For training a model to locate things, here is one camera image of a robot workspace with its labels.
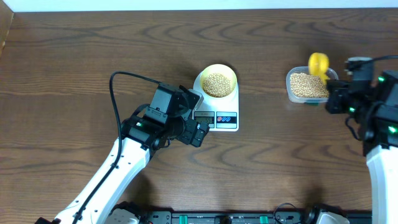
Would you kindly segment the yellow measuring scoop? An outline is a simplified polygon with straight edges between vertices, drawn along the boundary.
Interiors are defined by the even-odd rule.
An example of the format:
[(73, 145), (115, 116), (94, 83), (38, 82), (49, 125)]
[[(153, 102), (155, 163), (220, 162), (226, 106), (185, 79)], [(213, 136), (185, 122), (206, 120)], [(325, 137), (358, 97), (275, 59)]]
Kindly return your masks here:
[(324, 85), (330, 78), (326, 75), (329, 69), (329, 58), (323, 53), (313, 53), (308, 60), (309, 74), (318, 77)]

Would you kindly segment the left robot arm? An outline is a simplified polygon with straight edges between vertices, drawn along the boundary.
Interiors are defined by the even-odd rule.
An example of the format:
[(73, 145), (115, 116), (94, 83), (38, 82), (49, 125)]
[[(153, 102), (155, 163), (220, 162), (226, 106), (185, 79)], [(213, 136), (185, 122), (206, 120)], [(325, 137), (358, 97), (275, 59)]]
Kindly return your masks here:
[(148, 164), (149, 150), (125, 138), (115, 140), (108, 157), (74, 201), (52, 223), (104, 223), (132, 179)]

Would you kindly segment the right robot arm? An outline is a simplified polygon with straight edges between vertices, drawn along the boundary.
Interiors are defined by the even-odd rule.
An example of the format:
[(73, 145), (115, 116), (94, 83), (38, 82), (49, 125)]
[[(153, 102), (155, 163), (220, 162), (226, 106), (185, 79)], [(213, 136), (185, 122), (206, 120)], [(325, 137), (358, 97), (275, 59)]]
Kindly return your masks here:
[(328, 80), (330, 114), (347, 114), (359, 128), (349, 128), (363, 144), (371, 178), (372, 222), (397, 223), (397, 72), (385, 70), (378, 84), (370, 80)]

